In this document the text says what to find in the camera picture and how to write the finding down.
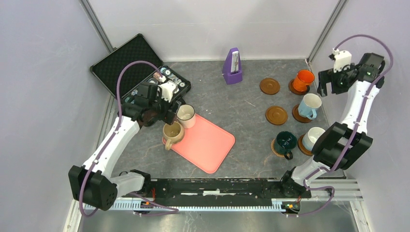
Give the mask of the white ribbed black-rimmed mug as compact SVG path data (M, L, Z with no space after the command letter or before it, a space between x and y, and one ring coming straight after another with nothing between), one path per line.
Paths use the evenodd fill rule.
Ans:
M184 104L179 107L177 119L184 129L192 128L196 123L196 113L192 105Z

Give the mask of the beige mug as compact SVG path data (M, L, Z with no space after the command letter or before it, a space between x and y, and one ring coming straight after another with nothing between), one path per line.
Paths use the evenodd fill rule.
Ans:
M163 138L165 140L165 149L170 150L172 145L181 142L185 136L184 127L177 121L173 124L165 124L162 128Z

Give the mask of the orange mug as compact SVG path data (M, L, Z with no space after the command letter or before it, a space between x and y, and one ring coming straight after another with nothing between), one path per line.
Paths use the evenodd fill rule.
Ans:
M306 91L307 86L311 86L315 76L309 70L300 70L294 78L293 87L298 91Z

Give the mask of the white mug blue handle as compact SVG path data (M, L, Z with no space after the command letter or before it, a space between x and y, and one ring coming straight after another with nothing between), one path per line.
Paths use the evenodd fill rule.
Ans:
M306 94L298 106L298 113L302 117L314 120L317 117L317 110L321 107L321 98L313 93Z

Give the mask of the brown wooden coaster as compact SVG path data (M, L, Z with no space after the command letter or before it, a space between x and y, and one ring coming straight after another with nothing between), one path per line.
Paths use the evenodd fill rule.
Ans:
M294 117L294 119L300 123L310 123L312 119L299 115L298 107L299 104L295 105L292 109L292 116Z
M287 119L288 114L284 108L280 106L271 106L265 112L266 120L273 125L283 125Z
M308 149L306 149L305 147L304 147L304 145L303 145L303 138L304 138L304 134L303 135L301 135L300 137L299 137L299 139L298 139L298 142L297 142L297 145L298 145L298 148L299 148L299 150L303 153L303 154L305 154L305 155L307 155L307 156L313 156L313 154L311 153L311 151L309 151Z
M294 82L294 80L292 79L288 84L288 88L289 88L290 92L292 92L295 95L299 95L299 96L306 95L307 93L309 93L310 86L307 86L306 91L298 91L293 87L293 82Z
M261 92L267 95L275 95L280 91L280 84L276 79L265 78L259 84Z

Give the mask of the dark green mug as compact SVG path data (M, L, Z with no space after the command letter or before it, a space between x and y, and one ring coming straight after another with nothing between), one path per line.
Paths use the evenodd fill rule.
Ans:
M292 150L297 146L297 137L289 131L281 131L277 134L275 139L283 139L285 141L285 148L287 150L287 155L285 156L285 159L292 160Z

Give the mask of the woven rattan coaster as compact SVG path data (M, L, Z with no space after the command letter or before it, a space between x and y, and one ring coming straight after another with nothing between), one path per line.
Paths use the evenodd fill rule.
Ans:
M273 153L280 158L285 158L285 156L287 155L285 141L283 139L274 139L271 143L271 149Z

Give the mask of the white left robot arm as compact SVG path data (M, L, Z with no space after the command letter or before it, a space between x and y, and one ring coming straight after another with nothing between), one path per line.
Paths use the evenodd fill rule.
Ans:
M157 120L172 124L181 102L174 96L178 85L172 81L156 85L143 82L137 93L124 102L115 119L115 124L91 157L82 166L73 166L68 173L74 199L81 205L88 204L101 210L108 210L116 198L131 192L140 197L152 191L149 175L141 171L112 177L112 171L119 157L143 126L150 126Z

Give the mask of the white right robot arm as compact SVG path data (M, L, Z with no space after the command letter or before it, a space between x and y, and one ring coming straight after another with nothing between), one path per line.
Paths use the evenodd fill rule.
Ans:
M287 171L279 182L279 191L285 197L301 195L310 182L322 174L338 169L346 170L372 145L367 135L367 117L372 102L384 84L382 71L384 57L365 53L358 64L350 62L351 55L344 51L330 55L335 65L318 73L317 93L327 96L328 83L332 93L347 93L348 100L341 122L334 122L315 142L312 157L300 166Z

